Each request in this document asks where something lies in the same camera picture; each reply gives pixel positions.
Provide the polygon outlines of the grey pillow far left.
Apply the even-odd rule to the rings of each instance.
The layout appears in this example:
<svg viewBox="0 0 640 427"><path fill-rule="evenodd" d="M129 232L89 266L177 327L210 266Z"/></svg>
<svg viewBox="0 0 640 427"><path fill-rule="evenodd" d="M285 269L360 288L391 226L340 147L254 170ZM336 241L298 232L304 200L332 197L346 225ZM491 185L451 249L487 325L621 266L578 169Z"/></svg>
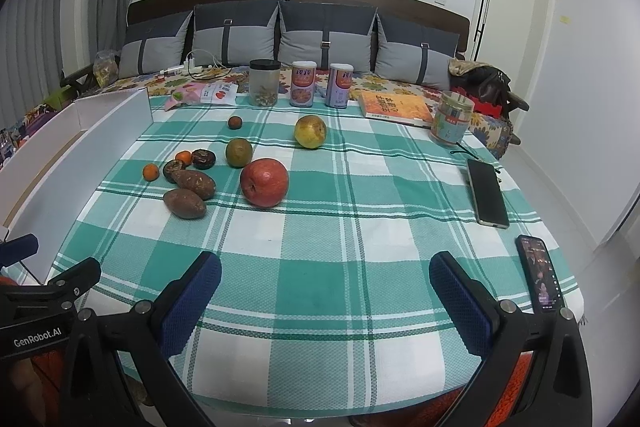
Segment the grey pillow far left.
<svg viewBox="0 0 640 427"><path fill-rule="evenodd" d="M130 25L120 52L120 78L160 72L182 63L192 11Z"/></svg>

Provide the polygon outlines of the white cardboard box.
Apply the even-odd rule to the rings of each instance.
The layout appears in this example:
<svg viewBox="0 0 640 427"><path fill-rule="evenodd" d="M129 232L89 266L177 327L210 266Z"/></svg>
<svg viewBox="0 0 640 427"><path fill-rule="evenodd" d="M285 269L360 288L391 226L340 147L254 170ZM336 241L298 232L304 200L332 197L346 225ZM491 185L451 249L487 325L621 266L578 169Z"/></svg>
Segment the white cardboard box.
<svg viewBox="0 0 640 427"><path fill-rule="evenodd" d="M1 236L34 234L38 251L17 278L47 280L82 208L153 122L143 88L89 96L57 113L1 168Z"/></svg>

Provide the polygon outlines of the pink snack packet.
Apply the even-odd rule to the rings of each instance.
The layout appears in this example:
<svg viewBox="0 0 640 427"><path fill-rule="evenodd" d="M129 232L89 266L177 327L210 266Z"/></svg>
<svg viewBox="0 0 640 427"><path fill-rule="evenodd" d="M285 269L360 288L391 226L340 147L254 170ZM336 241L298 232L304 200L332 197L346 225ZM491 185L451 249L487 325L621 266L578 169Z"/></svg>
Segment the pink snack packet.
<svg viewBox="0 0 640 427"><path fill-rule="evenodd" d="M166 112L180 106L216 105L235 106L238 86L235 83L218 80L211 83L188 83L169 95L164 104Z"/></svg>

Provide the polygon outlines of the plastic bag of snacks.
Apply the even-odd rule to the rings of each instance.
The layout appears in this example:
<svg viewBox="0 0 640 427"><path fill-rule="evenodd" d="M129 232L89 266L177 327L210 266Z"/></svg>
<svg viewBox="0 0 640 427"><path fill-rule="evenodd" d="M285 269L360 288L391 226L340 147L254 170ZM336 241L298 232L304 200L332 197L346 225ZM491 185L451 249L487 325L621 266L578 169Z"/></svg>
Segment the plastic bag of snacks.
<svg viewBox="0 0 640 427"><path fill-rule="evenodd" d="M119 75L119 53L115 50L102 50L96 54L92 72L100 88L114 83Z"/></svg>

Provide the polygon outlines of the yellow pear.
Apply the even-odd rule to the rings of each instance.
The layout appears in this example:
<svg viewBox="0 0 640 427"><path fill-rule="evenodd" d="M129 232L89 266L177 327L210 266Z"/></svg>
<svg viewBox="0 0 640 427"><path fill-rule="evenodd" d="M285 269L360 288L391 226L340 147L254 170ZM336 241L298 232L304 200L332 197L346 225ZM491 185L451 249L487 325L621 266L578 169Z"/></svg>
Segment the yellow pear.
<svg viewBox="0 0 640 427"><path fill-rule="evenodd" d="M326 141L326 124L316 115L307 115L296 122L294 139L307 150L317 150Z"/></svg>

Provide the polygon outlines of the green white plaid tablecloth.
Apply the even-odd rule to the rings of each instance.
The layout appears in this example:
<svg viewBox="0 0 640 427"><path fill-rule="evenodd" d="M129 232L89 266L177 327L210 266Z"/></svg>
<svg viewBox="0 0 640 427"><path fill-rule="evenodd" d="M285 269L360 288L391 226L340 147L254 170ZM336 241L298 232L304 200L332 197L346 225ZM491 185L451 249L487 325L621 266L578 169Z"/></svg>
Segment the green white plaid tablecloth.
<svg viewBox="0 0 640 427"><path fill-rule="evenodd" d="M294 139L300 110L287 101L260 108L151 103L153 122L98 185L70 228L54 271L96 258L102 277L84 297L101 314L157 296L202 251L216 254L222 279L186 347L174 358L186 387L221 409L280 416L386 411L465 384L478 360L466 351L428 278L428 262L449 251L497 298L530 307L515 239L546 243L564 301L584 298L558 243L509 173L500 172L510 220L480 225L466 182L472 156L491 161L474 135L456 148L424 129L364 118L356 104L314 106L326 142ZM242 119L232 130L228 120ZM288 191L256 207L240 187L244 168L226 159L245 139L253 159L288 170ZM216 155L206 215L173 215L163 195L180 188L163 165L182 150ZM145 165L160 169L146 182Z"/></svg>

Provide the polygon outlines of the orange labelled can left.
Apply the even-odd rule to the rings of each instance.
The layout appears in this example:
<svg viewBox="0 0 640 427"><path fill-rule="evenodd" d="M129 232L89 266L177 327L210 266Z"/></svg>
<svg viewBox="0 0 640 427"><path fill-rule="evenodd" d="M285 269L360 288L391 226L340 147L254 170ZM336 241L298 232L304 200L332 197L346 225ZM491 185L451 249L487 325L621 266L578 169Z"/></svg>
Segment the orange labelled can left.
<svg viewBox="0 0 640 427"><path fill-rule="evenodd" d="M314 61L295 61L292 64L290 103L295 107L314 104L314 83L317 64Z"/></svg>

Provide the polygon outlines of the green brown round fruit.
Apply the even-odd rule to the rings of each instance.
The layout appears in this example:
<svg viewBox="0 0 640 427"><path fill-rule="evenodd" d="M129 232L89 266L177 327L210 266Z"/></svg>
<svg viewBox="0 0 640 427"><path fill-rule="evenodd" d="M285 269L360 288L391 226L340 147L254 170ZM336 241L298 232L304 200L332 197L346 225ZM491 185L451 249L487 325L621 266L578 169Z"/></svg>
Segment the green brown round fruit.
<svg viewBox="0 0 640 427"><path fill-rule="evenodd" d="M233 168L243 168L253 159L253 147L245 139L232 139L226 147L228 165Z"/></svg>

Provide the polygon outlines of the sweet potato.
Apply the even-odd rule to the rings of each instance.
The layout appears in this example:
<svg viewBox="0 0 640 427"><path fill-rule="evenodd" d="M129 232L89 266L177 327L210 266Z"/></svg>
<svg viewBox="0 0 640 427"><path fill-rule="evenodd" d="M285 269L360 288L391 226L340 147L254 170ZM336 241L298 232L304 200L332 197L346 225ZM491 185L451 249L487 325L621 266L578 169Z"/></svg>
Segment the sweet potato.
<svg viewBox="0 0 640 427"><path fill-rule="evenodd" d="M186 188L174 188L163 195L167 209L184 220L201 219L206 215L206 205L198 194Z"/></svg>
<svg viewBox="0 0 640 427"><path fill-rule="evenodd" d="M209 200L215 195L215 181L201 171L180 169L175 171L171 176L178 187L195 193L200 199Z"/></svg>

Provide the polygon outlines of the clear jar printed label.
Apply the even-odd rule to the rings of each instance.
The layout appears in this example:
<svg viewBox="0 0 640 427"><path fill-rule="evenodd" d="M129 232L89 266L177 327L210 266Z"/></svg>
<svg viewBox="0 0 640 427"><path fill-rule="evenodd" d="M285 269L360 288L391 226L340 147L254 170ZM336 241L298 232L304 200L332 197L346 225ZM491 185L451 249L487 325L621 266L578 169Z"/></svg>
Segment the clear jar printed label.
<svg viewBox="0 0 640 427"><path fill-rule="evenodd" d="M454 145L463 139L469 128L474 102L457 92L446 92L440 97L431 125L431 134L437 141Z"/></svg>

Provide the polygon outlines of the small orange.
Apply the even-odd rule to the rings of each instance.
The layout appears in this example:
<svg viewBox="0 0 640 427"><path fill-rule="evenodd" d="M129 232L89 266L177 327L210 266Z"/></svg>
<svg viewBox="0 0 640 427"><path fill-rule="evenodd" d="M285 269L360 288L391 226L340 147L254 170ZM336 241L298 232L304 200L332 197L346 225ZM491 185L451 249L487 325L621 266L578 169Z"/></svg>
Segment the small orange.
<svg viewBox="0 0 640 427"><path fill-rule="evenodd" d="M142 169L142 176L146 182L155 181L160 176L160 169L154 164L145 165Z"/></svg>
<svg viewBox="0 0 640 427"><path fill-rule="evenodd" d="M192 153L190 150L182 150L175 155L175 160L181 161L183 165L189 167L192 164Z"/></svg>

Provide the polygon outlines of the small dark brown fruit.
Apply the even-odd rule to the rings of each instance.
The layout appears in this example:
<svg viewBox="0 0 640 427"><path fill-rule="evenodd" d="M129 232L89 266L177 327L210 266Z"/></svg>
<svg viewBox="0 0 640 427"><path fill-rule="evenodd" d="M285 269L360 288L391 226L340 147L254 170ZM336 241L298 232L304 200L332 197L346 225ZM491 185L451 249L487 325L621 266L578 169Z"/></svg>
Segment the small dark brown fruit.
<svg viewBox="0 0 640 427"><path fill-rule="evenodd" d="M232 116L228 120L228 127L232 130L238 130L242 127L243 121L238 116Z"/></svg>

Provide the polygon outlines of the grey pillow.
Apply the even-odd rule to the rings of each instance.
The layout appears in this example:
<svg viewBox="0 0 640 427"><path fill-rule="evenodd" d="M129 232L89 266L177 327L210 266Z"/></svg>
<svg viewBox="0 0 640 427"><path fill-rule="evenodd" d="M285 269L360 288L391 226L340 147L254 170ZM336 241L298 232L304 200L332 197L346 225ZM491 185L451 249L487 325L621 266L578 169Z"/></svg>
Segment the grey pillow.
<svg viewBox="0 0 640 427"><path fill-rule="evenodd" d="M449 63L456 57L459 36L382 13L374 72L388 80L450 90Z"/></svg>
<svg viewBox="0 0 640 427"><path fill-rule="evenodd" d="M160 72L182 63L192 11L130 25L120 52L120 78Z"/></svg>
<svg viewBox="0 0 640 427"><path fill-rule="evenodd" d="M198 4L194 8L194 64L247 66L272 60L279 0Z"/></svg>
<svg viewBox="0 0 640 427"><path fill-rule="evenodd" d="M313 61L328 70L348 64L355 72L371 69L376 9L334 3L281 1L278 60L286 65Z"/></svg>

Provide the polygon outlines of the grey pillow far right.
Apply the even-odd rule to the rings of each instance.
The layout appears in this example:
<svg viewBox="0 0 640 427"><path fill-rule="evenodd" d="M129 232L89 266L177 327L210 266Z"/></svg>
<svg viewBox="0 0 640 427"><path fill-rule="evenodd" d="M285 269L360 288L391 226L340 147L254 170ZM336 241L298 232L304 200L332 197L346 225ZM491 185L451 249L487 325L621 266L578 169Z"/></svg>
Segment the grey pillow far right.
<svg viewBox="0 0 640 427"><path fill-rule="evenodd" d="M374 72L388 80L450 90L449 63L456 57L459 36L382 13Z"/></svg>

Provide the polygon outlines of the red apple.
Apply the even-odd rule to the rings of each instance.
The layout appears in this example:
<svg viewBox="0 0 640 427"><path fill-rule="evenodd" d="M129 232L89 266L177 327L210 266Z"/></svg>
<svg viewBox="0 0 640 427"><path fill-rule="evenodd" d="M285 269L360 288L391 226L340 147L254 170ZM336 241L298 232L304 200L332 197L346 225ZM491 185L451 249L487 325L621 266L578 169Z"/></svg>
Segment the red apple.
<svg viewBox="0 0 640 427"><path fill-rule="evenodd" d="M276 207L288 191L288 170L277 159L254 160L242 169L240 187L250 204L259 208Z"/></svg>

